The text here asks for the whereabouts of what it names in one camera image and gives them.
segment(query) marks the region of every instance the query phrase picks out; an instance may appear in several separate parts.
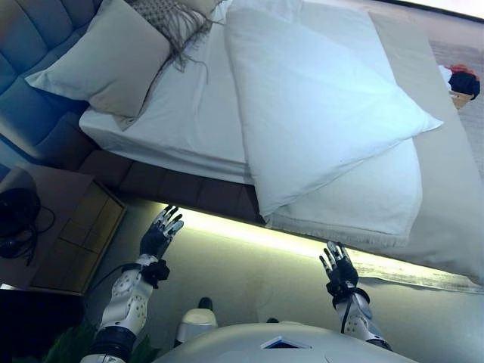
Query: green plant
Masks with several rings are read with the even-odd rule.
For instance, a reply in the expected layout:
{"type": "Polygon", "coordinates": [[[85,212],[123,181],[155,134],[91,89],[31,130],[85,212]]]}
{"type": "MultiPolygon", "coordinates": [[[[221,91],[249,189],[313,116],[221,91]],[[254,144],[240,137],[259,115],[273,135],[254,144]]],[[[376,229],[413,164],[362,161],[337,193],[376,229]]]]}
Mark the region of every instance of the green plant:
{"type": "MultiPolygon", "coordinates": [[[[87,322],[77,327],[70,327],[54,342],[40,361],[35,358],[14,358],[12,363],[79,363],[94,339],[96,329],[87,322]]],[[[129,363],[151,363],[160,349],[151,347],[146,336],[133,351],[129,363]]]]}

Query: white pillow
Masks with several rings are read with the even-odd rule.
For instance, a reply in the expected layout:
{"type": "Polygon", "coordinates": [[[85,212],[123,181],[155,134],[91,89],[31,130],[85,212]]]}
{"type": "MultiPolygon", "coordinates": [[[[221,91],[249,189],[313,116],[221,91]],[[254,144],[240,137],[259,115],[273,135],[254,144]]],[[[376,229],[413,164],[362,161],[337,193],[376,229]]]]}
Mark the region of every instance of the white pillow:
{"type": "Polygon", "coordinates": [[[170,53],[168,40],[123,0],[104,0],[86,34],[48,69],[26,77],[36,88],[132,118],[170,53]]]}
{"type": "Polygon", "coordinates": [[[199,13],[203,14],[205,17],[210,19],[210,14],[212,13],[213,9],[221,2],[222,0],[177,0],[181,4],[187,5],[189,8],[198,11],[199,13]]]}
{"type": "Polygon", "coordinates": [[[230,5],[231,11],[242,8],[263,11],[293,22],[299,18],[303,0],[234,0],[230,5]]]}
{"type": "Polygon", "coordinates": [[[260,213],[442,122],[348,48],[252,9],[225,26],[260,213]]]}

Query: nightstand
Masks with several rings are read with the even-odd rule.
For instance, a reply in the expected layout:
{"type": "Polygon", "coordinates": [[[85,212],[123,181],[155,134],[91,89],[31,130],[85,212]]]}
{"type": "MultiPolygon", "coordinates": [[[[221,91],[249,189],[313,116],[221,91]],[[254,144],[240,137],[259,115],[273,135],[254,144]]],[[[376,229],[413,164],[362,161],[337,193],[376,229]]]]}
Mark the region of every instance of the nightstand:
{"type": "MultiPolygon", "coordinates": [[[[26,164],[10,171],[0,192],[32,181],[55,223],[39,235],[30,266],[25,259],[0,258],[0,283],[21,290],[83,295],[126,208],[94,176],[26,164]]],[[[41,209],[36,224],[48,225],[41,209]]]]}

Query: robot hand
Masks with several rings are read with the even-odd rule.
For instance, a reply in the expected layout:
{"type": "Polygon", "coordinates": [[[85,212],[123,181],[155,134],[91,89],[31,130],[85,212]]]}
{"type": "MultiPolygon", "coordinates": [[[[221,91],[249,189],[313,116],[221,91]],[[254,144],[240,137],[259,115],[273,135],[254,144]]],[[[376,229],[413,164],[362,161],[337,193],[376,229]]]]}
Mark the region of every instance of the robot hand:
{"type": "Polygon", "coordinates": [[[347,300],[356,290],[358,283],[358,272],[351,263],[345,247],[339,242],[327,242],[327,248],[324,249],[329,265],[323,256],[319,256],[324,266],[326,275],[330,282],[326,284],[328,293],[333,297],[333,306],[347,300]]]}
{"type": "Polygon", "coordinates": [[[163,256],[175,234],[183,227],[181,214],[170,221],[177,212],[178,207],[170,205],[158,214],[141,239],[140,255],[163,256]]]}

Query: tufted headboard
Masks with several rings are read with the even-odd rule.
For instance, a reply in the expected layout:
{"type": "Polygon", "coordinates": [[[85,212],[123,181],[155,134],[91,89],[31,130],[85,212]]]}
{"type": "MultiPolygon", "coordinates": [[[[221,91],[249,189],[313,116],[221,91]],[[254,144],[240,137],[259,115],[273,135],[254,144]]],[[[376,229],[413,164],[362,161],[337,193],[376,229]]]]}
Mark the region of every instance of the tufted headboard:
{"type": "Polygon", "coordinates": [[[30,87],[86,31],[101,0],[0,0],[0,138],[40,163],[75,169],[96,147],[79,128],[87,107],[30,87]]]}

